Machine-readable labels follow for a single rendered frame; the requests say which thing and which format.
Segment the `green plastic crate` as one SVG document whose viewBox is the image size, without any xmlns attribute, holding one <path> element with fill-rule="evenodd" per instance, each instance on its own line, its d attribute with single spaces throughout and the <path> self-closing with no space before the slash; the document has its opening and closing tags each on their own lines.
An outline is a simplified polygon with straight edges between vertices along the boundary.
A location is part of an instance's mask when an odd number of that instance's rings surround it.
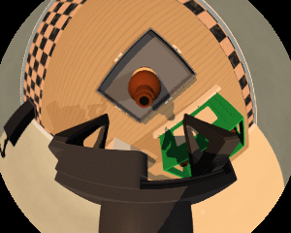
<svg viewBox="0 0 291 233">
<path fill-rule="evenodd" d="M 241 113 L 238 112 L 220 94 L 215 93 L 212 98 L 210 98 L 207 102 L 205 102 L 190 115 L 229 131 L 231 131 L 233 128 L 235 129 L 236 134 L 240 138 L 240 143 L 230 154 L 229 158 L 244 147 L 244 118 Z M 240 132 L 238 131 L 237 125 L 240 126 Z M 201 149 L 201 152 L 203 153 L 203 150 L 205 150 L 209 145 L 209 141 L 192 127 L 191 129 L 194 134 L 194 138 L 199 148 Z M 180 178 L 191 177 L 189 156 L 187 145 L 185 142 L 182 121 L 180 121 L 168 131 L 160 135 L 159 138 L 163 162 L 163 171 L 178 176 Z M 175 168 L 175 166 L 180 166 L 180 163 L 184 162 L 185 160 L 187 160 L 188 165 L 182 167 L 183 172 Z"/>
</svg>

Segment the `brown bottle with tan label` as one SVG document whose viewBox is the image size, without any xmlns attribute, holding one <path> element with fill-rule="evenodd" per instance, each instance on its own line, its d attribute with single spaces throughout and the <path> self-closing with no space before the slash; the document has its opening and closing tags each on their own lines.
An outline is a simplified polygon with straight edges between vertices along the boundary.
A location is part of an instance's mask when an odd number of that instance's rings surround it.
<svg viewBox="0 0 291 233">
<path fill-rule="evenodd" d="M 141 67 L 132 75 L 128 91 L 133 100 L 142 108 L 147 108 L 161 92 L 161 82 L 155 71 L 149 67 Z"/>
</svg>

